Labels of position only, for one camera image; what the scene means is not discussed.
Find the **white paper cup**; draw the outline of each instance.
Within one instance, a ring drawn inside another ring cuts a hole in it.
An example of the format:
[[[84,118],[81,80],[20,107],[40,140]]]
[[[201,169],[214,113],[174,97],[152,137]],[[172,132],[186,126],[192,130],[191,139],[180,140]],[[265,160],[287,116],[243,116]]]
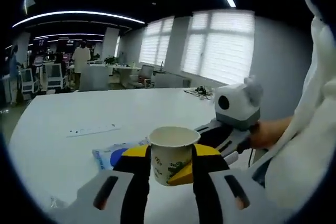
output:
[[[149,135],[155,179],[169,186],[168,180],[191,161],[191,146],[201,135],[188,128],[165,126]]]

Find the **table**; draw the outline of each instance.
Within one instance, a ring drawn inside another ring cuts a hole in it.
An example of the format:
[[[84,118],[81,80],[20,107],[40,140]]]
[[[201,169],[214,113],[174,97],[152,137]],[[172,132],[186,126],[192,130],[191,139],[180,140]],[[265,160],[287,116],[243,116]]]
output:
[[[184,89],[75,92],[35,97],[18,121],[9,144],[23,183],[42,206],[45,194],[71,203],[98,165],[92,149],[139,141],[153,129],[178,125],[194,129],[214,116],[212,101]],[[71,129],[114,123],[121,129],[67,137]],[[165,187],[153,174],[145,223],[198,223],[192,185]]]
[[[105,67],[107,66],[110,69],[110,74],[113,74],[114,69],[121,70],[120,71],[120,83],[127,88],[129,77],[132,74],[133,70],[140,70],[141,68],[138,67],[125,67],[125,66],[114,66],[114,65],[105,65],[105,64],[92,64],[92,66],[96,67]],[[75,68],[75,65],[71,65],[68,67],[68,69],[73,70]]]

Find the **cable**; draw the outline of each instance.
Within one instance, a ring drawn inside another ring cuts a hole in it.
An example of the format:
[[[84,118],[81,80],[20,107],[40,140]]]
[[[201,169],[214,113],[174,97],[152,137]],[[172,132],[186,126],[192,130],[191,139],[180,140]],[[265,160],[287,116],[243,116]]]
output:
[[[252,153],[253,153],[253,150],[254,150],[254,149],[251,150],[250,158],[248,159],[248,167],[251,166],[251,159],[252,159]]]

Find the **hand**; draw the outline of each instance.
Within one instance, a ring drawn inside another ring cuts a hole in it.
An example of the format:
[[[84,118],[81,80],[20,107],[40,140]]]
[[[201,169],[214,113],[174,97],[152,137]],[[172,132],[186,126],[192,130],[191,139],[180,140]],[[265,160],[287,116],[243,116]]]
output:
[[[259,122],[250,131],[250,146],[254,149],[271,148],[280,139],[292,117],[273,122]]]

